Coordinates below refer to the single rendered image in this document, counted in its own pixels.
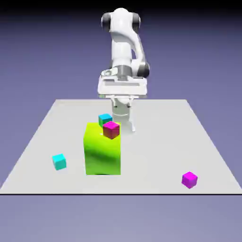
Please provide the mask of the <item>small pink cube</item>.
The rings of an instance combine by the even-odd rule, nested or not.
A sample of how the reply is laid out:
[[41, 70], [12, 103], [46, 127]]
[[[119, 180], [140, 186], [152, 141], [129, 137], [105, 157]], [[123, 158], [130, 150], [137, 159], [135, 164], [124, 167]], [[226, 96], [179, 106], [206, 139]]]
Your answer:
[[109, 121], [103, 125], [103, 135], [109, 139], [114, 139], [120, 134], [120, 125]]

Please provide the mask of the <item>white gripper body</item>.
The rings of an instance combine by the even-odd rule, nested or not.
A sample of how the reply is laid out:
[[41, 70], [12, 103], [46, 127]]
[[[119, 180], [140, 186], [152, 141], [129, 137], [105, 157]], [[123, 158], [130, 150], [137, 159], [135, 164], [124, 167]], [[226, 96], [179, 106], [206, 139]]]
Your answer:
[[147, 95], [147, 79], [128, 76], [128, 80], [120, 81], [117, 76], [100, 76], [97, 92], [100, 98], [145, 97]]

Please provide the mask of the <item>large green box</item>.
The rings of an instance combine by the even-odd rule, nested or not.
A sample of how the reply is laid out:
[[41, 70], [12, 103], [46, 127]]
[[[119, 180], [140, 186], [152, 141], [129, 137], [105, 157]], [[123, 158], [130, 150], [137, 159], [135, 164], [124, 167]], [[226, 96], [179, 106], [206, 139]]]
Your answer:
[[121, 135], [110, 139], [97, 122], [88, 122], [83, 146], [87, 175], [121, 174]]

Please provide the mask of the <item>small magenta cube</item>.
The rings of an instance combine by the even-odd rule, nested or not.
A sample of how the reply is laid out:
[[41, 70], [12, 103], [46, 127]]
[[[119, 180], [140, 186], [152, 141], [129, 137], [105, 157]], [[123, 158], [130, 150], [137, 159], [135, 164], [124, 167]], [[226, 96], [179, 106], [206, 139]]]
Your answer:
[[187, 172], [182, 175], [181, 183], [188, 189], [193, 188], [197, 184], [198, 176], [193, 172]]

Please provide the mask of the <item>small cyan cube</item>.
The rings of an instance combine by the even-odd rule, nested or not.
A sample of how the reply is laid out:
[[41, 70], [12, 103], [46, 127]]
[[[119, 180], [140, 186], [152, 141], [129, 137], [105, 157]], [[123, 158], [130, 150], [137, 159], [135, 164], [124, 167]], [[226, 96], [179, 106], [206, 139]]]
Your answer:
[[64, 154], [58, 154], [58, 155], [52, 156], [52, 161], [53, 161], [55, 170], [61, 170], [67, 167], [66, 158]]
[[98, 123], [100, 127], [103, 127], [107, 122], [112, 121], [112, 116], [108, 113], [100, 114], [98, 116]]

